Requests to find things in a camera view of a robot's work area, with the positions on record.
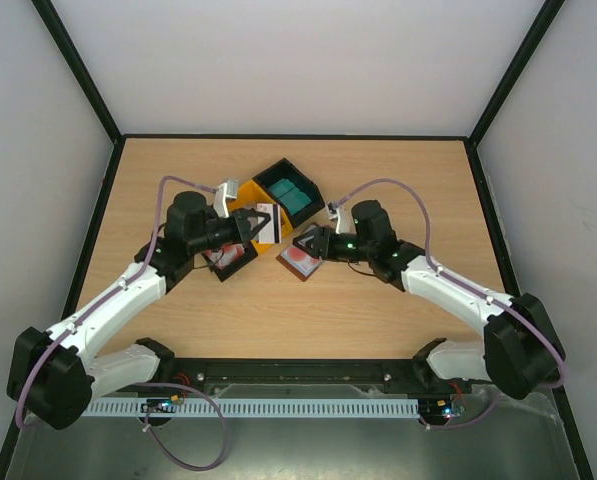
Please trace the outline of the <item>black cage frame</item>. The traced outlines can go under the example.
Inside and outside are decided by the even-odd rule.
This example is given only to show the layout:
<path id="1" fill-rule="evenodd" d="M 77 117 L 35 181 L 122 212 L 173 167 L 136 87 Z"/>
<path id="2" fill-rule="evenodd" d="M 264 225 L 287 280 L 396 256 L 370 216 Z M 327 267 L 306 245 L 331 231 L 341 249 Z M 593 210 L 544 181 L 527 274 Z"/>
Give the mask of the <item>black cage frame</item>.
<path id="1" fill-rule="evenodd" d="M 520 78 L 527 63 L 548 32 L 559 11 L 565 3 L 563 1 L 546 1 L 540 7 L 527 34 L 518 47 L 513 59 L 492 94 L 486 108 L 480 116 L 472 133 L 468 136 L 434 136 L 434 135 L 363 135 L 363 134 L 123 134 L 113 120 L 95 81 L 91 77 L 77 47 L 70 37 L 66 26 L 58 14 L 54 4 L 50 1 L 34 1 L 32 5 L 42 20 L 54 44 L 69 66 L 79 87 L 92 106 L 98 120 L 112 141 L 113 150 L 109 158 L 105 176 L 103 177 L 99 195 L 93 211 L 84 244 L 79 256 L 77 267 L 70 285 L 69 294 L 65 302 L 64 311 L 71 313 L 75 310 L 84 285 L 93 248 L 97 241 L 111 189 L 116 177 L 120 156 L 128 139 L 247 139 L 247 140 L 396 140 L 396 141 L 460 141 L 464 144 L 471 173 L 478 193 L 481 209 L 487 225 L 490 241 L 494 250 L 498 269 L 503 280 L 503 286 L 511 293 L 517 293 L 519 286 L 508 251 L 508 245 L 502 233 L 498 214 L 494 212 L 494 201 L 491 189 L 485 179 L 482 162 L 477 147 L 483 140 L 485 133 L 492 125 L 497 114 Z"/>

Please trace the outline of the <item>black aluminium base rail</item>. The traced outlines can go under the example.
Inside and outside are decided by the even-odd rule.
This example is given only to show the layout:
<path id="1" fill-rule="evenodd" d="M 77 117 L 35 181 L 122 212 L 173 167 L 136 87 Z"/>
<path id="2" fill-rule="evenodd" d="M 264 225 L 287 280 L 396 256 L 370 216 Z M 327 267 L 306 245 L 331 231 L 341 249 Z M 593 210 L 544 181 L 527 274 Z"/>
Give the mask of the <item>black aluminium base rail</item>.
<path id="1" fill-rule="evenodd" d="M 375 386 L 387 394 L 431 398 L 447 396 L 456 386 L 470 391 L 474 384 L 492 383 L 466 373 L 451 373 L 443 379 L 427 364 L 424 351 L 404 360 L 216 360 L 177 359 L 169 351 L 158 353 L 134 345 L 97 358 L 89 367 L 70 353 L 59 355 L 41 368 L 30 398 L 46 394 L 56 403 L 64 400 L 71 405 L 127 388 L 182 385 L 208 393 L 211 386 L 229 384 Z"/>

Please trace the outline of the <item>stack of red-white cards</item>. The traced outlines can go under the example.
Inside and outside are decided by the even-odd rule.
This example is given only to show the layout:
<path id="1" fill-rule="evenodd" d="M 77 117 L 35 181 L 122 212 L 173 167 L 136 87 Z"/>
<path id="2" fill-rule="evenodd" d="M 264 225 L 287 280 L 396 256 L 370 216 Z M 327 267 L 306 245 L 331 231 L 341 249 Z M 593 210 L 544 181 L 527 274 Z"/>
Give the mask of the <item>stack of red-white cards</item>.
<path id="1" fill-rule="evenodd" d="M 217 270 L 224 270 L 232 263 L 242 257 L 245 248 L 242 244 L 228 245 L 215 251 L 209 251 L 207 257 L 209 263 Z"/>

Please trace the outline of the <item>white card with magnetic stripe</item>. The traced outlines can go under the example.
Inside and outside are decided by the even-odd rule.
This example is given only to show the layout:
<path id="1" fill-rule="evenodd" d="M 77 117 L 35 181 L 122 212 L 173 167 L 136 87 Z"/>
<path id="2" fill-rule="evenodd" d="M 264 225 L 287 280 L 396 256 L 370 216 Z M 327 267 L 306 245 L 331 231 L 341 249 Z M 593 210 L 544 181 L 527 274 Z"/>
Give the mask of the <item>white card with magnetic stripe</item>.
<path id="1" fill-rule="evenodd" d="M 260 227 L 256 240 L 261 245 L 280 244 L 282 240 L 282 209 L 276 203 L 257 203 Z"/>

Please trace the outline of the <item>black bin with teal cards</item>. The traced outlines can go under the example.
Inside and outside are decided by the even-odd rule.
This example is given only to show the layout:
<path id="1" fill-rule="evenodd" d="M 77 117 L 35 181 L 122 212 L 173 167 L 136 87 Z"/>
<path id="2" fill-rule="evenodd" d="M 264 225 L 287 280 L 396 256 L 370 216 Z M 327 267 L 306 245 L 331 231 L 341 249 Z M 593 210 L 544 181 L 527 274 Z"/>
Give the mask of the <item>black bin with teal cards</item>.
<path id="1" fill-rule="evenodd" d="M 253 181 L 282 207 L 293 228 L 325 206 L 318 186 L 286 158 L 255 175 Z"/>

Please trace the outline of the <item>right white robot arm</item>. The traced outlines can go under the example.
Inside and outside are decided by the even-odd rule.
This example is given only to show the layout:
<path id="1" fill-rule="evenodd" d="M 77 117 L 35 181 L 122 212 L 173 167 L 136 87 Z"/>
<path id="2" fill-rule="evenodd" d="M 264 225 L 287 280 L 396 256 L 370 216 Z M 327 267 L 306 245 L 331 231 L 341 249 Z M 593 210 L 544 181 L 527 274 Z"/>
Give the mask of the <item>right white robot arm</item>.
<path id="1" fill-rule="evenodd" d="M 480 337 L 437 339 L 423 347 L 414 367 L 421 389 L 433 392 L 454 379 L 484 381 L 523 399 L 539 386 L 560 385 L 565 353 L 537 297 L 486 289 L 445 268 L 427 250 L 399 239 L 376 200 L 356 204 L 349 219 L 351 233 L 314 227 L 293 244 L 320 260 L 366 263 L 380 281 L 439 306 Z"/>

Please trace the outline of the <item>red-white credit card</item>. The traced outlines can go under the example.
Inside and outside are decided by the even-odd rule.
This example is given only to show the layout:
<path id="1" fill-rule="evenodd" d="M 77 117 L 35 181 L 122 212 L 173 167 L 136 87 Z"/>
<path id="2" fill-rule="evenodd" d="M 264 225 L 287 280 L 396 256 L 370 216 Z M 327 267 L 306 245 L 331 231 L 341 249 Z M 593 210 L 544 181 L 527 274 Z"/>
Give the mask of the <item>red-white credit card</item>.
<path id="1" fill-rule="evenodd" d="M 281 257 L 287 262 L 290 269 L 304 278 L 309 278 L 322 264 L 320 259 L 311 257 L 294 246 L 287 247 Z"/>

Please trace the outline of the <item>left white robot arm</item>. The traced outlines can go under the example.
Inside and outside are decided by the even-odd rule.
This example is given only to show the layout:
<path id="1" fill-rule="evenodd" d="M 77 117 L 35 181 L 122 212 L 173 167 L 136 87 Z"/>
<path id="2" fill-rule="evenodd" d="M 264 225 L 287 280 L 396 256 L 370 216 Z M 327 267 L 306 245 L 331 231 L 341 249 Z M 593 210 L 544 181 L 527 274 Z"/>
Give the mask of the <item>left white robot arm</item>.
<path id="1" fill-rule="evenodd" d="M 45 331 L 30 327 L 18 336 L 7 394 L 17 403 L 19 428 L 26 428 L 24 415 L 31 412 L 61 430 L 94 399 L 138 383 L 168 381 L 174 353 L 153 339 L 142 338 L 114 354 L 100 351 L 180 283 L 193 270 L 196 255 L 252 240 L 272 219 L 254 209 L 220 213 L 194 191 L 177 194 L 166 213 L 133 263 L 94 300 Z"/>

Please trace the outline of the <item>brown leather card holder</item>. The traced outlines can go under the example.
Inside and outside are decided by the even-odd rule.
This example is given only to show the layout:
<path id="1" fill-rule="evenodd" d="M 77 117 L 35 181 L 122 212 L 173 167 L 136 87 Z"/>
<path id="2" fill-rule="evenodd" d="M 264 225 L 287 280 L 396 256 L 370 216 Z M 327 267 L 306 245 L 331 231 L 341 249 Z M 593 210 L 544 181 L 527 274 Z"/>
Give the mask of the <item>brown leather card holder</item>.
<path id="1" fill-rule="evenodd" d="M 294 246 L 293 241 L 276 256 L 276 260 L 302 282 L 309 280 L 324 264 L 323 260 L 314 258 Z"/>

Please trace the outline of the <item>stack of teal cards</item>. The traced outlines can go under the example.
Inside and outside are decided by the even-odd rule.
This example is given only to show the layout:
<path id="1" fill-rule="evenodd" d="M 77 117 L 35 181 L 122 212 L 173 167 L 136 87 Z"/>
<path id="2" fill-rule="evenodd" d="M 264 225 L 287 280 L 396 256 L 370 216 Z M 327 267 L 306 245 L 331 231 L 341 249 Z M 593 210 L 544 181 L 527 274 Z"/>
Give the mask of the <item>stack of teal cards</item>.
<path id="1" fill-rule="evenodd" d="M 286 208 L 289 215 L 297 214 L 311 203 L 310 197 L 286 178 L 271 185 L 269 191 Z"/>

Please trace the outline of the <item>black bin with red cards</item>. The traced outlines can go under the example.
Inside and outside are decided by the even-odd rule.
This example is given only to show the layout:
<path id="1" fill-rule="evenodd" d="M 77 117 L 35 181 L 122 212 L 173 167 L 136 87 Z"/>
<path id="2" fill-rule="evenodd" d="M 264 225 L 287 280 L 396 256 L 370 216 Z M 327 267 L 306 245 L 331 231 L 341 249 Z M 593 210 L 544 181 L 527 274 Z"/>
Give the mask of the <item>black bin with red cards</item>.
<path id="1" fill-rule="evenodd" d="M 258 257 L 251 242 L 220 247 L 217 250 L 206 250 L 201 253 L 207 267 L 220 282 L 227 281 L 238 273 L 245 265 Z"/>

